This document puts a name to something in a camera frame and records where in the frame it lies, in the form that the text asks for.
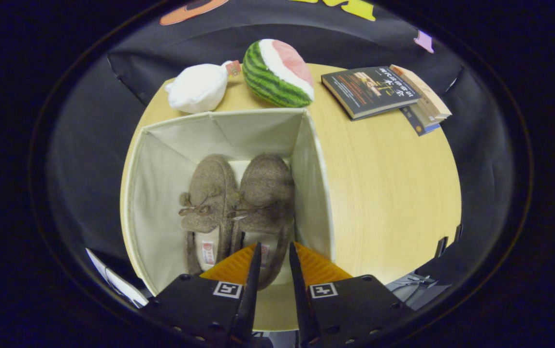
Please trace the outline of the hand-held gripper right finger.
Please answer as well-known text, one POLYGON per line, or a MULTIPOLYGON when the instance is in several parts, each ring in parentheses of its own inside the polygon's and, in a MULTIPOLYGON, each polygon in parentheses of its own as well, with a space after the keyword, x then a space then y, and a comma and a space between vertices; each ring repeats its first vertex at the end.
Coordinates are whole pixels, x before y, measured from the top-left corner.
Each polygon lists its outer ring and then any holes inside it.
POLYGON ((289 261, 302 346, 388 346, 414 312, 376 277, 351 276, 298 242, 289 261))

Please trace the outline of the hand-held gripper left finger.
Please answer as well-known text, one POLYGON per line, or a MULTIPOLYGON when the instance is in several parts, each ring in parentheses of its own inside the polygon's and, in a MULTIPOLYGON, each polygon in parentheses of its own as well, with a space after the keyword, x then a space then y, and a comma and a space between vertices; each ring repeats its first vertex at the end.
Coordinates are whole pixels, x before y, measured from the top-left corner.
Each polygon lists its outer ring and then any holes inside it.
POLYGON ((208 275, 179 275, 146 304, 145 318, 187 346, 253 346, 261 260, 255 243, 208 275))

